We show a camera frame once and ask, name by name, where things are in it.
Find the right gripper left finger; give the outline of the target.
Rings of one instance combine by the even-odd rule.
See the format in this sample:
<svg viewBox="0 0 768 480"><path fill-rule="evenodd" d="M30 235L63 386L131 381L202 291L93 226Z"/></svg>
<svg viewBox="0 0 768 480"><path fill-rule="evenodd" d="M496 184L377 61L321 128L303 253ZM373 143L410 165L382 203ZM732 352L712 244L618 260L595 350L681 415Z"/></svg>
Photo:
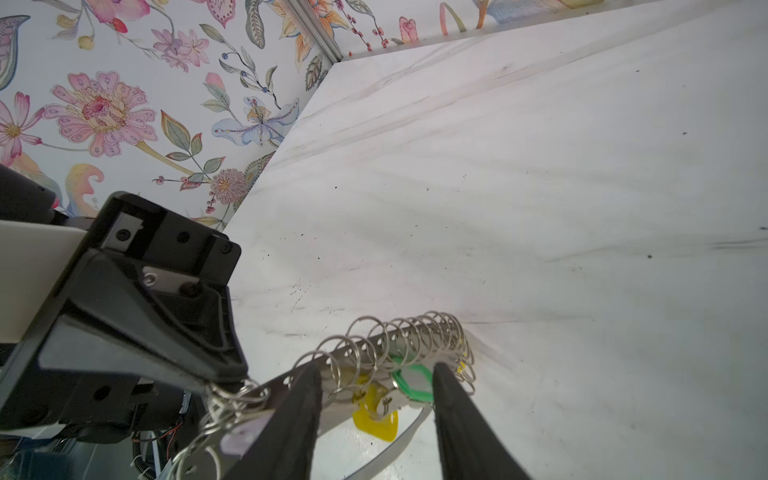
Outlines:
<svg viewBox="0 0 768 480"><path fill-rule="evenodd" d="M225 480L308 479L322 411L321 375L304 367L264 430Z"/></svg>

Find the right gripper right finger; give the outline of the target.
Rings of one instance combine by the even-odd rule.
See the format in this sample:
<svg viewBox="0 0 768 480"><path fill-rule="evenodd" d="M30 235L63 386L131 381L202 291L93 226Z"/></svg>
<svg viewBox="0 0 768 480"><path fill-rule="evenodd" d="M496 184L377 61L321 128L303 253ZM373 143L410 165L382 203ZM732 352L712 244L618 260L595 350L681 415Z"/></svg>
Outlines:
<svg viewBox="0 0 768 480"><path fill-rule="evenodd" d="M445 479L530 479L494 434L447 364L435 364L432 389Z"/></svg>

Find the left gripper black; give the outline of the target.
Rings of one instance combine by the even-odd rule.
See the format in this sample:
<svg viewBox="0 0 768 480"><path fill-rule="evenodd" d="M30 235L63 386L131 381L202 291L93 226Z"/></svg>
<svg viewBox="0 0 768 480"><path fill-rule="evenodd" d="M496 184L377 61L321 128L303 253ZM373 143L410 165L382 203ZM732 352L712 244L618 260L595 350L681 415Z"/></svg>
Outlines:
<svg viewBox="0 0 768 480"><path fill-rule="evenodd" d="M46 204L3 220L86 232L17 343L1 342L1 431L117 443L201 413L211 384L248 366L228 283L241 249L225 234L126 192L97 216Z"/></svg>

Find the metal key organizer plate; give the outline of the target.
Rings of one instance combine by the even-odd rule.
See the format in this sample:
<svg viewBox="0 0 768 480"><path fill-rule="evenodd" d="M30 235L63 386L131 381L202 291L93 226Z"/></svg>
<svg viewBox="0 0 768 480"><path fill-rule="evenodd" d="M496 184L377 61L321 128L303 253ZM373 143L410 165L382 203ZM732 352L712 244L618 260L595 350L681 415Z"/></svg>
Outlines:
<svg viewBox="0 0 768 480"><path fill-rule="evenodd" d="M364 375L393 381L394 356L402 356L408 363L423 363L432 372L436 363L443 362L468 394L475 392L475 358L456 316L428 311L388 321L374 316L359 317L345 332L325 338L301 355L291 370L264 384L246 379L233 386L208 385L203 395L206 414L200 433L190 445L171 456L160 478L223 478L241 457L220 452L222 437L262 412L275 413L302 369L310 363L317 366L322 380L320 434L353 421L357 407L352 397L359 388L358 381ZM393 442L387 442L381 453L353 472L354 479L372 479L389 467L406 450L433 409L434 402L410 401L398 389L392 398L391 406L398 410L398 435Z"/></svg>

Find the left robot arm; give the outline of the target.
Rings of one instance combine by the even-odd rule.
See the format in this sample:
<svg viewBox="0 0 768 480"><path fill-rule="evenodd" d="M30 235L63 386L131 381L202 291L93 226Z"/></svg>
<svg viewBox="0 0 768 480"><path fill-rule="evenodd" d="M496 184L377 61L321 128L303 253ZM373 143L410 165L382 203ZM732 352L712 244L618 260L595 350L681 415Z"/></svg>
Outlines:
<svg viewBox="0 0 768 480"><path fill-rule="evenodd" d="M117 443L248 366L225 234L127 192L95 214L1 171L1 431Z"/></svg>

